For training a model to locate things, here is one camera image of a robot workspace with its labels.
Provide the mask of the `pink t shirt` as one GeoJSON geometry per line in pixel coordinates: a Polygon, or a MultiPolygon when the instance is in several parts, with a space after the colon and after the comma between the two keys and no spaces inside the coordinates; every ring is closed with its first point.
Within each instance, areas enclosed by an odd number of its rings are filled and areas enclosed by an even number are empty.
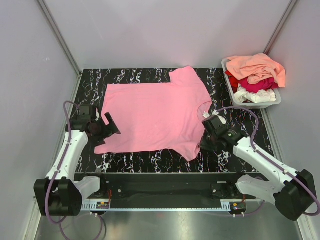
{"type": "Polygon", "coordinates": [[[95,154],[170,149],[188,162],[197,157],[211,96],[190,66],[171,71],[169,78],[166,83],[107,86],[101,113],[110,113],[120,134],[106,138],[95,154]]]}

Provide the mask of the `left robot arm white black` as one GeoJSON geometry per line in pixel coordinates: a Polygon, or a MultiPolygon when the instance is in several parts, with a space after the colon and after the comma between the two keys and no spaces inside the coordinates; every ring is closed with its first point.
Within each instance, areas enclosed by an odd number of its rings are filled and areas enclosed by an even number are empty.
{"type": "Polygon", "coordinates": [[[67,118],[60,152],[46,177],[35,181],[33,190],[39,210],[50,221],[53,217],[77,216],[89,197],[103,198],[110,193],[99,175],[75,180],[77,165],[87,144],[95,147],[105,139],[120,134],[109,112],[101,113],[95,105],[76,105],[78,114],[67,118]]]}

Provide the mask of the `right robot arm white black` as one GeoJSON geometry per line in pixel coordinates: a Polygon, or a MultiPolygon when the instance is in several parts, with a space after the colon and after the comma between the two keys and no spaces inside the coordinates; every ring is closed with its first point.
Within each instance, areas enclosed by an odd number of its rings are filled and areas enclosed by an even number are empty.
{"type": "Polygon", "coordinates": [[[205,131],[200,142],[204,150],[228,150],[254,167],[266,180],[247,174],[227,185],[228,195],[239,198],[250,195],[273,204],[287,219],[296,221],[317,203],[313,175],[297,171],[261,149],[241,130],[229,128],[218,115],[204,114],[205,131]]]}

